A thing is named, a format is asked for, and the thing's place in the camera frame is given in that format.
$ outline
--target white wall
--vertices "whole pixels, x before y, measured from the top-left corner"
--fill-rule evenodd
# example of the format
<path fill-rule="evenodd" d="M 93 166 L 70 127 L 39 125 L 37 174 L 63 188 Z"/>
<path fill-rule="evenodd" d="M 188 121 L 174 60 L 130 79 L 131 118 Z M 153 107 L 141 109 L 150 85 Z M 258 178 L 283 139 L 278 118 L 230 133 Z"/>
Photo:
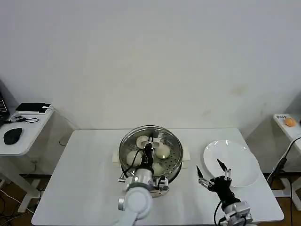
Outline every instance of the white wall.
<path fill-rule="evenodd" d="M 1 1 L 0 79 L 17 102 L 50 102 L 80 128 L 238 127 L 247 138 L 300 91 L 300 10 L 298 0 Z"/>

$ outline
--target white table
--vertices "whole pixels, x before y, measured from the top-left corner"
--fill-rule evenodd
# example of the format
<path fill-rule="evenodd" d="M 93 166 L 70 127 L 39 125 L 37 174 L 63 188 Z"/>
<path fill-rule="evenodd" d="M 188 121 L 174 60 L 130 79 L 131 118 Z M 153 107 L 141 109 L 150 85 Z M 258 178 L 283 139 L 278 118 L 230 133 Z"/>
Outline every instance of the white table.
<path fill-rule="evenodd" d="M 2 141 L 0 141 L 0 157 L 25 155 L 50 119 L 52 113 L 53 110 L 49 110 L 46 114 L 24 115 L 24 117 L 26 118 L 38 118 L 39 121 L 36 123 L 16 122 L 11 124 L 4 124 L 3 126 L 1 126 L 0 137 L 2 138 Z M 13 128 L 22 128 L 22 134 L 17 143 L 13 145 L 6 145 L 3 140 L 3 135 Z M 2 163 L 2 165 L 0 166 L 0 173 L 27 192 L 18 209 L 18 212 L 25 212 L 30 200 L 32 198 L 40 197 L 40 191 L 36 189 L 40 180 L 33 180 L 32 184 L 29 184 L 19 175 L 14 166 L 7 167 L 4 166 L 4 163 Z"/>
<path fill-rule="evenodd" d="M 215 193 L 198 184 L 196 165 L 204 170 L 201 156 L 205 146 L 216 139 L 229 139 L 246 145 L 238 129 L 171 129 L 190 152 L 188 168 L 182 169 L 170 184 L 170 191 L 154 198 L 146 219 L 137 225 L 213 224 Z M 48 183 L 32 223 L 39 226 L 109 226 L 124 212 L 117 208 L 124 184 L 117 180 L 120 166 L 112 163 L 112 152 L 128 130 L 77 130 Z M 236 197 L 251 206 L 255 222 L 284 218 L 264 176 L 250 187 L 233 188 Z M 217 212 L 217 219 L 223 216 Z"/>
<path fill-rule="evenodd" d="M 297 121 L 297 125 L 294 127 L 289 127 L 285 125 L 284 120 L 285 118 L 294 118 Z M 300 125 L 300 120 L 301 120 L 301 115 L 298 114 L 275 114 L 273 116 L 273 119 L 277 123 L 277 125 L 282 129 L 282 131 L 285 133 L 285 135 L 289 138 L 290 141 L 301 137 L 301 125 Z M 301 153 L 301 139 L 297 140 L 294 143 L 294 146 L 296 149 Z M 290 197 L 291 196 L 291 187 L 288 179 L 286 178 L 281 178 L 281 182 L 284 185 L 283 190 L 273 190 L 273 193 L 275 197 Z M 301 188 L 301 177 L 299 177 L 297 180 L 295 180 L 292 183 L 292 200 L 295 204 L 295 207 L 297 210 L 301 210 L 301 200 L 298 197 L 296 191 Z"/>

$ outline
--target black device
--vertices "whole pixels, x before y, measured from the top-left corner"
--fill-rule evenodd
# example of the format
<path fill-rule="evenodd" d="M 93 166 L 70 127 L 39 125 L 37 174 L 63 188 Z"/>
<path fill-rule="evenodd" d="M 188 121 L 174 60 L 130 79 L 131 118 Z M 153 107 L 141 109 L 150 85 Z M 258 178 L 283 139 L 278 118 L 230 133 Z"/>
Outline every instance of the black device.
<path fill-rule="evenodd" d="M 22 133 L 22 128 L 14 128 L 7 131 L 4 136 L 3 140 L 6 145 L 13 145 L 17 143 Z"/>
<path fill-rule="evenodd" d="M 0 127 L 9 118 L 9 111 L 0 92 Z"/>

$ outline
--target table leg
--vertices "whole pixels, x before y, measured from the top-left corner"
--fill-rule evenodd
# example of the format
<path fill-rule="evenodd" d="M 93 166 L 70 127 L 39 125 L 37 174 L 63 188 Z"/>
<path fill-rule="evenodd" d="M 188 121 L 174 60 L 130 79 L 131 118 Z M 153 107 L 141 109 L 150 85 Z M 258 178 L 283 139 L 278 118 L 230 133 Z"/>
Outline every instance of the table leg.
<path fill-rule="evenodd" d="M 290 197 L 291 196 L 291 187 L 290 182 L 286 178 L 280 179 L 285 189 L 283 190 L 273 190 L 273 194 L 275 197 Z M 297 210 L 301 210 L 301 200 L 298 197 L 296 190 L 292 187 L 292 200 Z"/>
<path fill-rule="evenodd" d="M 293 186 L 293 190 L 297 191 L 301 188 L 301 177 L 296 179 L 293 183 L 292 183 L 292 186 Z"/>
<path fill-rule="evenodd" d="M 6 176 L 8 179 L 10 179 L 12 182 L 14 182 L 16 185 L 18 185 L 20 188 L 22 188 L 24 191 L 31 194 L 32 196 L 40 195 L 40 191 L 38 191 L 35 187 L 29 184 L 13 168 L 10 168 L 9 170 L 5 170 L 2 167 L 0 167 L 0 173 L 2 173 L 4 176 Z"/>

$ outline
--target cable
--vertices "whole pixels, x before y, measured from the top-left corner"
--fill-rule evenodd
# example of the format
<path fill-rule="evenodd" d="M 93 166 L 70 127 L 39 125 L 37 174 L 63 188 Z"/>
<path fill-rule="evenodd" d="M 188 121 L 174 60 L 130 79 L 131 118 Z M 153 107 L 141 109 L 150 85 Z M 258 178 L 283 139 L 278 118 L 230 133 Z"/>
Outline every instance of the cable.
<path fill-rule="evenodd" d="M 14 220 L 14 219 L 19 218 L 19 217 L 22 217 L 22 216 L 24 216 L 24 215 L 26 215 L 26 214 L 29 214 L 29 213 L 30 213 L 30 212 L 23 213 L 23 214 L 18 215 L 18 216 L 14 217 L 14 218 L 11 218 L 11 219 L 5 221 L 5 222 L 4 222 L 3 224 L 1 224 L 0 226 L 3 226 L 3 225 L 5 225 L 6 223 L 8 223 L 9 221 Z"/>
<path fill-rule="evenodd" d="M 4 193 L 7 197 L 9 197 L 9 198 L 15 200 L 16 202 L 18 202 L 19 204 L 21 204 L 17 199 L 15 199 L 15 198 L 9 196 L 8 194 L 6 194 L 6 193 L 5 193 L 4 191 L 2 191 L 1 189 L 0 189 L 0 192 Z"/>
<path fill-rule="evenodd" d="M 37 170 L 37 165 L 38 165 L 38 162 L 35 161 L 35 163 L 34 163 L 34 170 L 31 171 L 30 173 L 26 174 L 25 176 L 23 176 L 23 178 L 27 178 L 30 174 L 34 173 Z"/>
<path fill-rule="evenodd" d="M 0 213 L 0 216 L 2 216 L 3 213 L 4 213 L 4 211 L 5 211 L 6 202 L 5 202 L 5 200 L 4 200 L 4 198 L 3 198 L 2 196 L 0 196 L 0 199 L 3 201 L 3 210 L 2 210 L 2 212 Z"/>
<path fill-rule="evenodd" d="M 293 226 L 293 188 L 292 188 L 291 178 L 287 177 L 287 179 L 290 182 L 290 187 L 291 187 L 291 226 Z"/>
<path fill-rule="evenodd" d="M 272 177 L 272 181 L 271 181 L 271 183 L 270 183 L 270 185 L 269 185 L 269 187 L 272 189 L 272 184 L 273 184 L 273 181 L 274 181 L 274 177 L 275 177 L 275 174 L 273 173 L 273 177 Z"/>
<path fill-rule="evenodd" d="M 66 145 L 61 144 L 61 140 L 59 140 L 58 143 L 59 143 L 60 146 L 66 147 Z"/>
<path fill-rule="evenodd" d="M 221 201 L 217 204 L 216 208 L 215 208 L 215 211 L 214 211 L 214 224 L 215 226 L 218 226 L 217 223 L 216 223 L 216 213 L 217 213 L 217 210 L 219 208 L 219 206 L 221 205 Z"/>
<path fill-rule="evenodd" d="M 245 216 L 243 216 L 243 219 L 245 220 L 245 222 L 244 222 L 244 225 L 243 225 L 243 226 L 246 226 L 246 217 L 245 217 Z"/>
<path fill-rule="evenodd" d="M 293 139 L 293 140 L 290 142 L 289 146 L 287 147 L 287 150 L 284 152 L 284 154 L 283 154 L 282 157 L 279 159 L 279 161 L 277 162 L 277 164 L 273 167 L 273 170 L 272 170 L 272 172 L 270 173 L 270 175 L 268 176 L 267 181 L 268 181 L 269 178 L 273 175 L 273 173 L 274 173 L 275 169 L 277 168 L 278 164 L 280 163 L 280 161 L 281 161 L 283 158 L 286 158 L 286 156 L 287 156 L 287 154 L 289 153 L 289 151 L 291 150 L 291 147 L 293 146 L 293 144 L 294 144 L 297 140 L 299 140 L 299 139 L 301 139 L 301 137 L 295 138 L 295 139 Z"/>
<path fill-rule="evenodd" d="M 139 149 L 139 150 L 136 152 L 135 157 L 134 157 L 134 159 L 133 159 L 133 162 L 132 162 L 132 164 L 130 165 L 129 168 L 127 168 L 126 170 L 123 170 L 123 168 L 121 167 L 122 172 L 123 172 L 123 175 L 126 176 L 126 173 L 133 167 L 134 162 L 135 162 L 135 160 L 136 160 L 136 157 L 137 157 L 137 155 L 138 155 L 138 153 L 139 153 L 140 151 L 143 151 L 143 150 L 142 150 L 142 149 Z"/>

